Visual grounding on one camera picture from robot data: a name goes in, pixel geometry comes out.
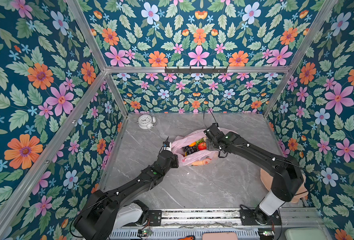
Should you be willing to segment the pink plastic bag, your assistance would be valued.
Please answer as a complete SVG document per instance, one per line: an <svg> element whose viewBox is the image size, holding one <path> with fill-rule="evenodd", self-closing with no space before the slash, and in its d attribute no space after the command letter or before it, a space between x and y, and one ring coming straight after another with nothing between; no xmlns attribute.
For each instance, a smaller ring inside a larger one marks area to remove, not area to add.
<svg viewBox="0 0 354 240"><path fill-rule="evenodd" d="M177 155L179 166L203 166L219 159L219 151L209 146L204 130L197 130L185 137L177 136L171 143L172 153Z"/></svg>

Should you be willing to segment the pink wavy bowl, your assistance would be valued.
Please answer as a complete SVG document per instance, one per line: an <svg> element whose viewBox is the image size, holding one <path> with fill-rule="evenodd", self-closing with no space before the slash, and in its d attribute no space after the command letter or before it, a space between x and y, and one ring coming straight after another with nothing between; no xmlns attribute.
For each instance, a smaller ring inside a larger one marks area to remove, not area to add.
<svg viewBox="0 0 354 240"><path fill-rule="evenodd" d="M307 196L308 193L309 193L309 191L305 187L306 176L305 176L305 174L302 174L302 176L303 176L303 179L304 179L303 183L300 186L300 188L298 189L298 191L295 193L295 195L292 198L292 200L290 201L293 204L298 203L300 198ZM273 182L273 177L270 176L265 170L260 169L260 179L261 179L261 182L263 183L263 185L265 186L265 188L268 191L270 191L271 190L271 186L272 186L272 182Z"/></svg>

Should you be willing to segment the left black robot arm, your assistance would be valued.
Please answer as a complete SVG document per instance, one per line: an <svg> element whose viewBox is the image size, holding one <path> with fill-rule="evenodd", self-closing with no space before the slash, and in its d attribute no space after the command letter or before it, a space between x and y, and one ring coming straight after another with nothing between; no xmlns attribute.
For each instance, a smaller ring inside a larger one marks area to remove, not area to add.
<svg viewBox="0 0 354 240"><path fill-rule="evenodd" d="M170 169L178 167L177 155L162 150L157 160L130 182L107 192L95 191L73 221L74 228L86 240L106 240L113 229L137 222L138 218L120 218L119 210L131 206L137 196L156 187Z"/></svg>

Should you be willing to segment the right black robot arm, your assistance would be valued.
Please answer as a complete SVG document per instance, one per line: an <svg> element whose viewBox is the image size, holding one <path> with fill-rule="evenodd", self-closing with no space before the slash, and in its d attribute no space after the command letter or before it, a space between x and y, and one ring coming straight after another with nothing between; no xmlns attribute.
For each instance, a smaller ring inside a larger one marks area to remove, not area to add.
<svg viewBox="0 0 354 240"><path fill-rule="evenodd" d="M245 158L267 172L272 179L269 192L253 211L255 222L266 225L270 217L285 203L291 202L304 183L297 159L292 156L268 152L241 137L235 132L223 133L217 123L212 124L204 134L207 146L219 153L234 154Z"/></svg>

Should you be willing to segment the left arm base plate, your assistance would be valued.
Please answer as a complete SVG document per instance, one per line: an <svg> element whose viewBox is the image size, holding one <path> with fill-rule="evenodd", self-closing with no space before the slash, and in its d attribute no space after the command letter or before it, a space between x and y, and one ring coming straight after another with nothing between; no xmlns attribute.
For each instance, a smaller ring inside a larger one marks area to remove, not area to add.
<svg viewBox="0 0 354 240"><path fill-rule="evenodd" d="M140 219L135 223L129 223L126 227L145 227L145 226L160 226L162 221L161 210L149 210L142 213Z"/></svg>

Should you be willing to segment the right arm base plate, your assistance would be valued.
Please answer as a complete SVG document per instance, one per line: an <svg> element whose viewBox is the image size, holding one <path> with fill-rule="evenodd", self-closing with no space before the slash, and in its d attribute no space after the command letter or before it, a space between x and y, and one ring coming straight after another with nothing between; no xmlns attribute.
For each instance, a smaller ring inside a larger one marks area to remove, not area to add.
<svg viewBox="0 0 354 240"><path fill-rule="evenodd" d="M281 215L276 210L271 216L260 212L256 215L255 210L240 209L240 219L243 226L280 226L282 224Z"/></svg>

